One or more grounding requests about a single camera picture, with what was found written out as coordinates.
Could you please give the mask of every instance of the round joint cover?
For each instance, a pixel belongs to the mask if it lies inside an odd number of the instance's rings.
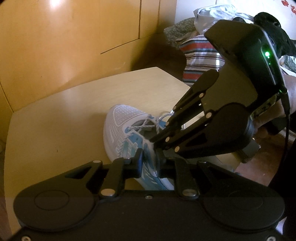
[[[239,230],[271,227],[284,212],[284,200],[272,189],[245,179],[222,179],[204,196],[208,214]]]
[[[15,214],[23,226],[50,232],[74,227],[94,206],[85,183],[72,178],[37,183],[21,191],[14,201]]]

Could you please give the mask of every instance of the shoe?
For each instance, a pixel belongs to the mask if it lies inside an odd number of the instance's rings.
[[[113,162],[115,159],[134,157],[138,148],[143,149],[143,170],[136,180],[145,190],[173,190],[167,178],[159,178],[156,172],[156,156],[149,139],[165,128],[162,117],[153,117],[128,105],[118,104],[108,112],[104,124],[105,151]]]

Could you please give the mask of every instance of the red flower decoration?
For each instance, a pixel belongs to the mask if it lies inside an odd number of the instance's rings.
[[[286,7],[289,6],[289,3],[287,2],[287,0],[281,0],[281,2],[282,2],[282,4],[283,4],[284,6],[286,6]]]
[[[292,6],[292,5],[291,5],[291,11],[292,11],[292,13],[295,13],[295,14],[296,14],[296,9],[295,9],[295,7]]]

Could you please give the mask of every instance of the wooden table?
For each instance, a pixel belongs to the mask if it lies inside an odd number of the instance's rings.
[[[127,104],[160,115],[170,111],[188,89],[186,84],[155,67],[82,84],[15,112],[4,164],[12,233],[20,228],[13,200],[21,190],[92,160],[110,162],[104,150],[103,125],[113,105]],[[219,159],[235,168],[239,164],[231,154]]]

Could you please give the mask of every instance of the white plastic bag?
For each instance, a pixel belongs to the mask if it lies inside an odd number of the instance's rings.
[[[243,18],[247,23],[253,23],[254,17],[238,13],[235,6],[230,4],[217,4],[198,8],[194,11],[194,26],[199,34],[204,34],[210,27],[221,19],[232,20],[235,17]]]

